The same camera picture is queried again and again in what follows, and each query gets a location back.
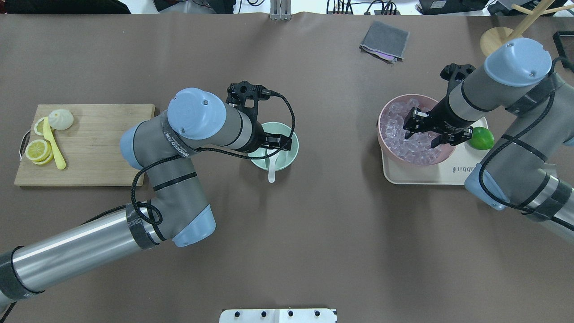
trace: wooden stand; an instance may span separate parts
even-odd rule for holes
[[[488,56],[508,41],[522,37],[522,33],[543,14],[555,13],[560,10],[574,8],[574,5],[569,5],[547,10],[553,2],[554,0],[542,0],[534,10],[528,10],[518,5],[512,5],[513,9],[527,14],[526,18],[524,18],[524,20],[522,20],[514,30],[506,27],[494,27],[487,30],[482,34],[482,37],[480,37],[480,49],[482,50],[482,53],[485,56]]]

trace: gray cloth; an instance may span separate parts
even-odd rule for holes
[[[395,63],[397,59],[404,59],[409,35],[410,33],[405,30],[374,21],[359,47],[381,59]]]

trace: white bracket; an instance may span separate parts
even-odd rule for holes
[[[337,323],[336,309],[224,310],[219,323]]]
[[[291,20],[291,0],[271,0],[271,20]]]

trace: cutting board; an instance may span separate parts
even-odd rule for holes
[[[38,105],[32,122],[30,142],[43,139],[34,124],[56,109],[67,109],[74,123],[66,130],[54,130],[56,143],[67,167],[56,168],[52,160],[35,165],[22,157],[14,184],[18,186],[131,186],[138,170],[129,166],[119,150],[123,133],[153,117],[153,104]],[[138,185],[142,185],[141,176]]]

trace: blue plastic cover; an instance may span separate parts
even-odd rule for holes
[[[484,61],[484,71],[498,83],[529,86],[550,71],[552,58],[542,45],[529,38],[517,38],[502,45]]]
[[[574,137],[568,141],[565,141],[564,145],[574,147]]]
[[[492,206],[493,209],[499,210],[499,211],[503,210],[505,208],[504,205],[493,200],[491,197],[488,196],[488,194],[486,194],[485,191],[482,190],[482,187],[480,186],[480,182],[478,181],[478,173],[480,172],[480,168],[482,168],[482,165],[480,163],[476,164],[476,167],[474,168],[474,170],[470,173],[470,175],[464,181],[464,187],[466,187],[466,189],[469,192],[476,195],[476,197],[481,199],[484,203]],[[509,201],[509,199],[506,197],[506,195],[504,195],[504,193],[502,192],[502,189],[500,188],[500,186],[498,186],[498,184],[494,181],[492,176],[490,176],[490,174],[486,170],[484,171],[484,174],[483,174],[483,181],[484,181],[484,185],[486,186],[486,188],[491,193],[493,193],[494,196],[498,197],[499,199],[501,199],[503,201],[506,201],[506,202]]]
[[[168,121],[180,136],[201,140],[221,130],[227,110],[214,94],[196,88],[179,91],[170,101]]]
[[[130,166],[132,166],[136,170],[140,170],[143,168],[143,166],[141,166],[138,160],[135,158],[134,153],[135,131],[142,123],[143,121],[131,127],[128,131],[124,132],[122,138],[120,138],[119,140],[119,150],[122,152],[123,158],[127,161],[128,164],[130,164]]]
[[[215,231],[215,227],[215,219],[213,213],[211,213],[211,205],[207,205],[172,241],[178,247],[185,247],[206,238]]]

